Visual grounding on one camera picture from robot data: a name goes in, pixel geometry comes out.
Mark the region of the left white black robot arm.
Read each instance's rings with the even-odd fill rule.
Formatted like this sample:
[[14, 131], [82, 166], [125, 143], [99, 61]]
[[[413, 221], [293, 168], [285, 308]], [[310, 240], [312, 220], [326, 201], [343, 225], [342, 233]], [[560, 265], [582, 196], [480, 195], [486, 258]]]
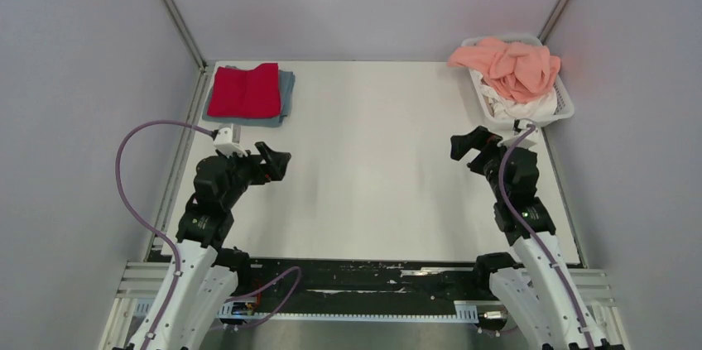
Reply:
[[249, 187], [283, 180], [291, 160], [263, 141], [255, 147], [251, 153], [218, 146], [196, 166], [171, 263], [127, 349], [197, 349], [225, 300], [252, 288], [249, 255], [224, 247], [233, 206]]

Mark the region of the salmon pink t shirt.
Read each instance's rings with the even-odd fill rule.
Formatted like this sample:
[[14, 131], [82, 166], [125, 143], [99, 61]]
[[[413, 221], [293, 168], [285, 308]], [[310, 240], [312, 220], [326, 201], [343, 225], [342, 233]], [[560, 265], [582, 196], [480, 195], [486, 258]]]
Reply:
[[448, 65], [475, 70], [501, 97], [529, 103], [555, 87], [561, 59], [546, 46], [487, 37], [456, 49]]

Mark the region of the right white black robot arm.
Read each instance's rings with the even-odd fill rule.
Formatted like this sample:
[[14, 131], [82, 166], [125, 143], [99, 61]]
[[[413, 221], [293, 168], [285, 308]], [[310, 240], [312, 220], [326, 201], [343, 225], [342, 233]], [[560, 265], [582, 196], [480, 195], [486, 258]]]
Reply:
[[516, 135], [503, 139], [478, 126], [450, 138], [450, 157], [483, 176], [495, 197], [495, 222], [510, 252], [478, 257], [473, 287], [484, 298], [496, 297], [534, 349], [622, 349], [597, 323], [576, 288], [563, 259], [555, 224], [537, 197], [538, 157], [527, 138], [532, 123], [515, 123]]

